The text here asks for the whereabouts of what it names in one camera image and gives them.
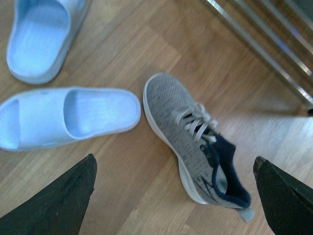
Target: wooden floor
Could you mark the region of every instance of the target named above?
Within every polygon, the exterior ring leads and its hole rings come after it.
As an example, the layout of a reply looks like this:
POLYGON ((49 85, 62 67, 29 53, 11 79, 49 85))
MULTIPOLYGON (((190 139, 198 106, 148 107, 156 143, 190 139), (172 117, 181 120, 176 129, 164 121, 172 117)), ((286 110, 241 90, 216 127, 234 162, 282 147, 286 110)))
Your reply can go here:
MULTIPOLYGON (((219 2, 240 15, 233 3, 219 2)), ((252 172, 259 155, 313 187, 313 118, 205 1, 93 0, 61 72, 39 86, 18 81, 6 65, 13 17, 14 1, 1 0, 1 103, 29 89, 64 86, 124 88, 142 103, 148 78, 168 72, 237 145, 234 164, 256 215, 245 223, 234 210, 193 202, 180 182, 176 156, 142 110, 139 124, 126 133, 47 150, 0 150, 0 217, 88 153, 95 155, 98 172, 80 235, 271 235, 252 172)))

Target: metal rack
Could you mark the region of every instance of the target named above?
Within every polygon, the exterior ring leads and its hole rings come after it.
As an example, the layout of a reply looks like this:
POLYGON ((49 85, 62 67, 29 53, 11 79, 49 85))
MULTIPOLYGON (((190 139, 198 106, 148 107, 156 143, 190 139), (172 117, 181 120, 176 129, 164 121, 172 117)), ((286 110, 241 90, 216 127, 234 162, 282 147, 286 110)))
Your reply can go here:
MULTIPOLYGON (((292 9, 305 24, 313 31, 313 18, 309 17, 307 13, 293 1, 284 0, 285 3, 292 9)), ((304 99, 308 105, 308 114, 313 116, 313 97, 301 87, 294 78, 292 78, 275 59, 270 56, 262 46, 252 38, 252 36, 245 31, 215 0, 207 0, 207 2, 219 12, 223 18, 291 85, 292 88, 304 99)), ((244 1, 244 0, 233 0, 239 8, 257 24, 264 33, 293 61, 298 69, 305 74, 307 79, 313 82, 313 72, 305 65, 305 63, 297 57, 297 55, 288 48, 288 46, 281 40, 275 32, 258 16, 258 14, 244 1)), ((296 27, 290 23, 287 18, 282 14, 270 0, 261 0, 261 3, 266 9, 271 12, 275 18, 293 35, 293 37, 307 50, 310 54, 313 54, 313 46, 309 43, 301 33, 296 30, 296 27)))

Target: athletic shoe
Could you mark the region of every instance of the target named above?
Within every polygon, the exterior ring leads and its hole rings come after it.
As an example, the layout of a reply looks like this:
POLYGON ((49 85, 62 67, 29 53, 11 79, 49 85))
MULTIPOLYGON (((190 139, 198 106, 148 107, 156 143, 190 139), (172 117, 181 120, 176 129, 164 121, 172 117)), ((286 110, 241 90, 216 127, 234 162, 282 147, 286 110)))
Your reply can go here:
POLYGON ((177 155, 188 195, 201 204, 238 209, 249 221, 254 212, 233 166, 236 147, 215 131, 217 122, 203 104, 176 78, 158 73, 145 85, 143 107, 152 130, 177 155))

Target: shoelace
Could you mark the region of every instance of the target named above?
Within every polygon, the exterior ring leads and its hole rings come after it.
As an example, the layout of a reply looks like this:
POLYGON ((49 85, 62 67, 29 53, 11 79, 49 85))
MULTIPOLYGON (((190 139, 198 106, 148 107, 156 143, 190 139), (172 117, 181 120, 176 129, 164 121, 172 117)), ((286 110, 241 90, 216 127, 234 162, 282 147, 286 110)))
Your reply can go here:
POLYGON ((198 142, 201 138, 209 141, 209 143, 216 142, 214 130, 217 121, 211 119, 211 116, 206 112, 203 104, 197 102, 194 106, 190 106, 186 110, 178 112, 175 123, 178 125, 182 119, 185 119, 187 122, 184 126, 184 130, 189 131, 189 134, 194 136, 195 142, 198 142), (209 128, 210 131, 205 134, 204 132, 207 128, 209 128))

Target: slipper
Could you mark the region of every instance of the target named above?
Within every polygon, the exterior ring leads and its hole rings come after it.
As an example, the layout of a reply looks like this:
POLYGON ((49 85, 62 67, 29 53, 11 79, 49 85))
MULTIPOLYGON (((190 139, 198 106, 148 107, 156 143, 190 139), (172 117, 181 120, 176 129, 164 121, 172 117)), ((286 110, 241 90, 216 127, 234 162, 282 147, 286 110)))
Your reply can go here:
POLYGON ((15 0, 6 60, 11 73, 29 84, 60 71, 91 0, 15 0))
POLYGON ((138 98, 122 89, 30 90, 0 105, 0 148, 44 149, 128 131, 140 112, 138 98))

